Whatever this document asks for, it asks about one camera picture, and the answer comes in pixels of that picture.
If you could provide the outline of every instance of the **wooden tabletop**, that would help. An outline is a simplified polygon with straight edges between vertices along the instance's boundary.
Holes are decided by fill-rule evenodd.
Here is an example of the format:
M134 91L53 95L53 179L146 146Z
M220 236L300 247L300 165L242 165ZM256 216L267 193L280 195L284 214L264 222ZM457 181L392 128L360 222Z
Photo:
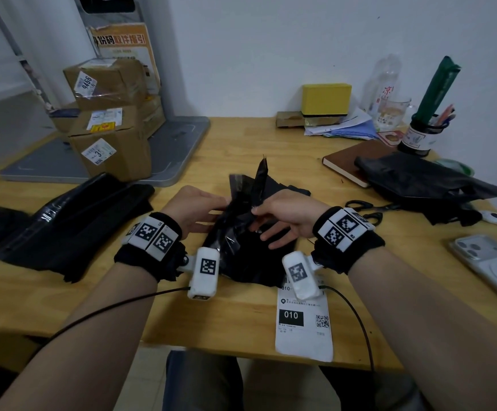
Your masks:
M275 180L309 189L315 198L330 205L342 206L352 199L387 203L374 190L363 189L321 164L323 156L353 144L354 140L344 138L305 137L302 129L276 129L270 118L213 118L211 129L181 180L174 186L156 190L151 204L159 210L184 185L226 196L229 194L228 175L254 176L262 156L267 157L269 175ZM0 180L0 206L33 213L73 187ZM43 336L57 331L111 267L120 237L133 223L110 238L85 277L76 284L64 283L62 276L53 272L33 271L0 261L0 331ZM422 214L398 211L384 214L378 233L388 249L497 326L497 295L446 248L448 241L476 233L485 233L497 240L497 226L485 222L465 228L459 223L431 226ZM195 253L203 240L202 234L190 234L185 241L188 252ZM300 240L298 248L305 253L312 250L307 240ZM401 369L347 277L330 270L324 274L326 283L341 291L359 312L377 367ZM159 289L181 287L188 281L189 276L183 274L177 282L162 281ZM235 283L220 277L217 295L208 302L189 300L184 293L157 297L142 340L241 357L310 362L275 351L276 305L276 288ZM328 294L328 306L333 363L368 368L365 340L352 311L335 294Z

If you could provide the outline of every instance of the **black cable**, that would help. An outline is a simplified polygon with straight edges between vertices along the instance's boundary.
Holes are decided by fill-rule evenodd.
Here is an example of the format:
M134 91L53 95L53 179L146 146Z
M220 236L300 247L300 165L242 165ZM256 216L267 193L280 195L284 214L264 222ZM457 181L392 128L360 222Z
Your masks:
M365 325L363 325L361 317L359 316L359 314L357 313L357 311L353 307L353 304L351 304L349 302L349 300L347 299L347 297L344 296L342 293L340 293L338 290L336 290L334 287L329 287L327 285L320 285L319 288L320 289L325 289L326 288L327 290L334 291L342 299L345 300L345 302L348 304L348 306L351 307L351 309L355 313L355 317L357 317L357 320L359 321L359 324L361 325L362 333L363 333L363 335L365 335L366 347L368 348L368 358L370 359L370 370L372 371L372 373L374 373L375 372L375 369L374 369L374 358L372 357L372 348L370 347L370 340L368 340L368 335L366 334Z
M75 327L76 325L79 325L79 324L83 323L84 321L88 320L89 318L92 318L94 316L99 315L100 313L104 313L104 312L106 312L108 310L115 309L116 307L120 307L120 306L123 306L125 304L132 303L134 301L148 299L149 297L155 297L155 296L161 295L161 294L173 293L175 291L188 291L190 288L191 287L179 287L179 288L173 288L171 290L163 290L163 291L158 291L156 293L149 293L149 294L139 295L137 297L132 297L131 299L126 299L126 300L123 300L123 301L119 301L117 303L110 304L109 306L106 306L106 307L103 307L101 309L95 310L92 313L89 313L86 316L83 316L80 319L77 319L74 322L71 322L69 325L67 325L65 327L62 327L59 331L57 331L56 333L54 333L49 339L46 340L45 343L43 343L39 347L39 349L37 349L35 351L35 353L32 355L32 357L30 358L30 360L32 360L33 357L35 357L35 355L38 354L41 351L41 349L43 349L45 346L47 346L55 338L59 337L63 333L66 333L72 327Z

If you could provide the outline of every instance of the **plastic bottle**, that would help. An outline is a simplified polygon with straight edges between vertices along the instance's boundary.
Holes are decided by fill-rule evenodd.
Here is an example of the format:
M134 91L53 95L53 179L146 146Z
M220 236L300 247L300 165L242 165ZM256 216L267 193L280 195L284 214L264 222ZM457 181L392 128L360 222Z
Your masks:
M401 72L401 58L397 54L389 54L382 62L382 71L375 79L375 90L368 104L367 113L375 117L382 97L389 97L395 90L395 85Z

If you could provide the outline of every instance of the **white phone case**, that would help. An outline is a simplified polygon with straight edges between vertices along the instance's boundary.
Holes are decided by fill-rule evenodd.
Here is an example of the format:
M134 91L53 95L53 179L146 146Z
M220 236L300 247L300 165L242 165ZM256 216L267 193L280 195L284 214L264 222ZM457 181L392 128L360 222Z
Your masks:
M497 241L486 235L472 235L450 242L450 248L497 291Z

